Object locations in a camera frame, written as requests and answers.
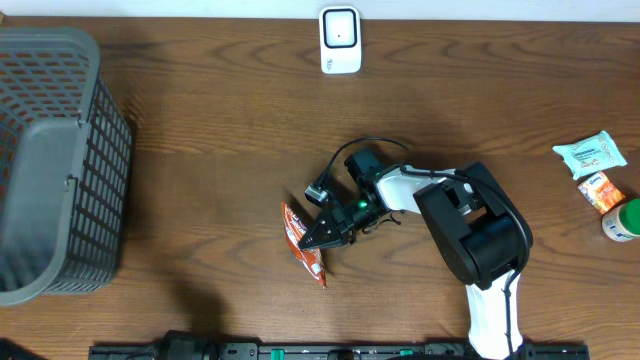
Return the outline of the teal toilet tissue pack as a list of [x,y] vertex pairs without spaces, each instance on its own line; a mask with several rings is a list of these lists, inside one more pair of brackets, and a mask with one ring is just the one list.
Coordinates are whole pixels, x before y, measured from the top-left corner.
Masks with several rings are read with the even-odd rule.
[[573,144],[555,145],[552,151],[562,157],[574,180],[627,165],[616,143],[605,130]]

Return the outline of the small orange snack box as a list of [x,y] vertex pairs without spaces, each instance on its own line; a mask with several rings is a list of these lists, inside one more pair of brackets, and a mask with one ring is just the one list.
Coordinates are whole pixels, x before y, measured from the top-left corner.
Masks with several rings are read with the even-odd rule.
[[578,189],[601,214],[606,214],[625,199],[625,195],[603,172],[591,175],[578,186]]

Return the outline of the green lid jar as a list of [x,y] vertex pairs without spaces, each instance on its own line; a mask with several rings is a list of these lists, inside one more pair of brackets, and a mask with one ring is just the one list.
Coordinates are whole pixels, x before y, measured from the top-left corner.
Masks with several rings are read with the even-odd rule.
[[602,218],[602,229],[607,237],[617,242],[638,239],[640,199],[630,200],[616,206]]

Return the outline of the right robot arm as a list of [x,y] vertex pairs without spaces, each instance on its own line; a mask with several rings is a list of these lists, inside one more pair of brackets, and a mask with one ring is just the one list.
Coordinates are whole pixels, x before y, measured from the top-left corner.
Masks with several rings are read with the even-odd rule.
[[480,162],[441,171],[387,165],[368,148],[351,154],[345,167],[358,199],[343,203],[322,174],[305,191],[321,211],[300,249],[352,244],[357,233],[369,233],[397,213],[421,215],[447,267],[466,287],[471,346],[485,359],[514,358],[523,343],[517,284],[533,239],[489,170]]

